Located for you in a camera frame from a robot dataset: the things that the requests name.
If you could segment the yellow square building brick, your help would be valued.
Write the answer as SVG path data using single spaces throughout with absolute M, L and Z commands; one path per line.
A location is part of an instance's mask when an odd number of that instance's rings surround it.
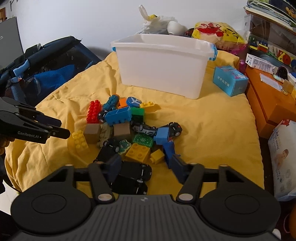
M 132 144 L 125 155 L 125 159 L 132 162 L 146 163 L 150 157 L 151 149 L 137 143 Z

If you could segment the red long building brick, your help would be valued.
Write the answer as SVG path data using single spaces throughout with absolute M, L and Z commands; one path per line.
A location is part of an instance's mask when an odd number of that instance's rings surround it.
M 98 114 L 102 110 L 102 105 L 98 99 L 90 102 L 87 118 L 87 123 L 99 123 Z

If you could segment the olive toy vehicle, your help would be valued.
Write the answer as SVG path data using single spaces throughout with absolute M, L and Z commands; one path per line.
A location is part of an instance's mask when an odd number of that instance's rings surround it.
M 108 123 L 103 123 L 101 126 L 101 132 L 99 134 L 99 141 L 97 143 L 97 147 L 101 148 L 103 146 L 104 141 L 108 140 L 113 135 L 113 127 L 109 126 Z

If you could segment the dark striped toy car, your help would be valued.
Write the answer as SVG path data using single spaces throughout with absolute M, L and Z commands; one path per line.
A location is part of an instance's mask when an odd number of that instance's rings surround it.
M 143 133 L 148 136 L 155 136 L 158 131 L 158 129 L 155 126 L 149 126 L 149 125 L 146 125 L 145 123 L 135 123 L 132 129 L 136 133 Z

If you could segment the green building block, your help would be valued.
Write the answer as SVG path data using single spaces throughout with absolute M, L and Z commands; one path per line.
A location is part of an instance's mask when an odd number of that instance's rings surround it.
M 134 123 L 143 123 L 145 111 L 143 108 L 130 108 L 132 113 L 132 121 Z

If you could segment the translucent yellow building brick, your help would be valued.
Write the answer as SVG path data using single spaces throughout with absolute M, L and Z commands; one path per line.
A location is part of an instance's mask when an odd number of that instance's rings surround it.
M 89 147 L 86 142 L 84 133 L 81 130 L 73 132 L 72 138 L 74 140 L 75 150 L 79 155 L 88 152 Z

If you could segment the large black toy car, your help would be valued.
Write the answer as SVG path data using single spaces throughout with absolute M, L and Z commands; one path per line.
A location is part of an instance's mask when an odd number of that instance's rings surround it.
M 148 187 L 142 180 L 119 175 L 111 183 L 111 190 L 120 195 L 147 195 Z
M 121 164 L 120 175 L 133 178 L 136 180 L 149 181 L 152 176 L 152 168 L 150 165 L 124 161 Z

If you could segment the brown wooden cube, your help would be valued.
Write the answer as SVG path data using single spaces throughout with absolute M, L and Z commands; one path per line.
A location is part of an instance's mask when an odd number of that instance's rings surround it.
M 101 125 L 99 123 L 88 123 L 84 130 L 84 137 L 87 144 L 96 144 L 99 142 Z
M 130 123 L 118 123 L 113 126 L 114 138 L 117 140 L 130 140 L 132 135 L 130 132 Z

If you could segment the light blue building block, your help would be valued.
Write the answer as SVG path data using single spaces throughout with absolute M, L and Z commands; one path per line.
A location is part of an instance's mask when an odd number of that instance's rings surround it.
M 163 145 L 168 142 L 169 134 L 169 127 L 158 128 L 157 134 L 154 136 L 154 141 L 157 145 Z

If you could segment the green flat building plate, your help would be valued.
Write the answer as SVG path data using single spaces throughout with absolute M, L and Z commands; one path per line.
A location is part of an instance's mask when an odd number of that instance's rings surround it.
M 132 142 L 151 148 L 153 146 L 154 139 L 146 134 L 138 133 L 134 136 Z

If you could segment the blue baby stroller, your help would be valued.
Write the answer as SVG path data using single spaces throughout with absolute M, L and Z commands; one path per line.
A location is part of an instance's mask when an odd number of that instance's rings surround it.
M 73 36 L 28 48 L 1 70 L 1 96 L 36 106 L 101 60 Z

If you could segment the blue hollow building block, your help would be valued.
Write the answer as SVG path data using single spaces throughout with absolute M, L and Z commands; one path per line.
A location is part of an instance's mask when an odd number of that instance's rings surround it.
M 113 126 L 119 123 L 126 123 L 132 120 L 132 111 L 129 106 L 109 111 L 105 116 L 105 121 Z

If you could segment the yellow quilted blanket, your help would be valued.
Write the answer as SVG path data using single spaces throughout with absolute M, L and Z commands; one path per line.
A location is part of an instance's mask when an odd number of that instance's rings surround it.
M 226 164 L 245 177 L 264 186 L 263 164 L 255 117 L 244 94 L 230 97 L 212 79 L 217 66 L 237 66 L 239 58 L 219 51 L 217 59 L 207 64 L 198 99 L 122 84 L 117 56 L 79 73 L 37 105 L 46 115 L 58 118 L 71 132 L 84 130 L 89 104 L 93 100 L 107 102 L 112 94 L 133 96 L 157 105 L 157 110 L 145 115 L 151 126 L 177 122 L 183 131 L 174 139 L 175 151 L 188 163 L 200 163 L 206 168 Z M 6 148 L 4 160 L 12 185 L 25 191 L 56 169 L 71 164 L 76 168 L 88 166 L 99 149 L 90 145 L 79 155 L 72 138 L 49 138 L 46 144 L 16 140 Z

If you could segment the teal toy car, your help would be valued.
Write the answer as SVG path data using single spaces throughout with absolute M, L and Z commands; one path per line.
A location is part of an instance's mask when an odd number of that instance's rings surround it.
M 109 97 L 108 101 L 103 105 L 103 110 L 112 111 L 116 109 L 116 106 L 119 102 L 119 96 L 117 94 Z

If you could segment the orange building block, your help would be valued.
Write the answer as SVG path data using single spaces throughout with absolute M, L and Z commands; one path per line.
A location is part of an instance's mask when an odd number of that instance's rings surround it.
M 121 98 L 118 102 L 118 108 L 125 108 L 128 106 L 126 103 L 127 98 Z

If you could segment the blue round toy disc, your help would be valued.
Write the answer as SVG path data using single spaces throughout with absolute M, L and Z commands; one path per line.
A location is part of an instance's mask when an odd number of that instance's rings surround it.
M 141 100 L 137 99 L 136 97 L 130 96 L 126 99 L 126 104 L 131 108 L 140 108 L 140 104 L 142 103 Z

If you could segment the light blue card box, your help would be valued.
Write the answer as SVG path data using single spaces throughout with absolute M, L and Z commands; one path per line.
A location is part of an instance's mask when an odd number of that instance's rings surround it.
M 232 66 L 221 66 L 215 67 L 213 83 L 233 97 L 245 92 L 248 78 Z

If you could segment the diaper pack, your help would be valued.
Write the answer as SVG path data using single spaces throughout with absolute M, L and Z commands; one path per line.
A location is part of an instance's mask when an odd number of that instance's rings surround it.
M 295 121 L 282 120 L 268 141 L 273 168 L 274 197 L 278 201 L 295 198 Z

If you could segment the white plastic storage bin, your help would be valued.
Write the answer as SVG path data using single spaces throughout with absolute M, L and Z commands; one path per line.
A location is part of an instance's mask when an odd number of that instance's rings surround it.
M 111 42 L 125 85 L 198 99 L 215 44 L 188 37 L 136 34 Z

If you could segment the orange cardboard box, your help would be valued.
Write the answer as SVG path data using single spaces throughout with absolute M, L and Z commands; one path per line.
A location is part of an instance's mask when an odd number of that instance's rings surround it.
M 245 94 L 255 116 L 258 135 L 268 139 L 282 120 L 295 121 L 295 99 L 262 81 L 263 78 L 280 84 L 271 74 L 250 66 L 245 74 L 249 79 Z

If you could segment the white small carton box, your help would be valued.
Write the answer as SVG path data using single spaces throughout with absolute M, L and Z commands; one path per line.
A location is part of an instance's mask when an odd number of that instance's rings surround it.
M 275 74 L 278 70 L 278 67 L 272 65 L 269 61 L 248 53 L 246 55 L 245 63 L 251 68 L 255 68 L 269 74 Z

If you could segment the yellow red snack bag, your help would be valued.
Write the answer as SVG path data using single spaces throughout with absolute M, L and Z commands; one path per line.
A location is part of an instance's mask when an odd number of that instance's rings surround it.
M 213 43 L 217 49 L 227 52 L 240 51 L 246 46 L 245 39 L 222 22 L 197 22 L 191 37 Z

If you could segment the white ceramic bowl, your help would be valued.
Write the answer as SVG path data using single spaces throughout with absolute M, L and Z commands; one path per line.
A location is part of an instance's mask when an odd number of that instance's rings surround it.
M 186 32 L 187 28 L 178 22 L 170 21 L 167 26 L 169 35 L 182 36 Z

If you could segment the white plastic bag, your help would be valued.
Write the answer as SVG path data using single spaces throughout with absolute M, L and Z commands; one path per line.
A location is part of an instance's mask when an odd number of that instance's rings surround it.
M 172 16 L 157 16 L 157 15 L 148 15 L 145 7 L 140 5 L 138 10 L 141 16 L 144 19 L 141 29 L 137 34 L 168 34 L 168 24 L 169 22 L 178 22 Z

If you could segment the clear plastic toy box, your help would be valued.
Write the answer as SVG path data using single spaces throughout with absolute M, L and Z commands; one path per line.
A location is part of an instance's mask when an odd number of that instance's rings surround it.
M 251 14 L 244 17 L 244 31 L 254 55 L 295 69 L 295 34 Z

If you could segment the stack of children books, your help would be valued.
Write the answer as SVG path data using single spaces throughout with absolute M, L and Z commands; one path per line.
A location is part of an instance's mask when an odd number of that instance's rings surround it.
M 247 1 L 244 9 L 295 32 L 295 1 Z

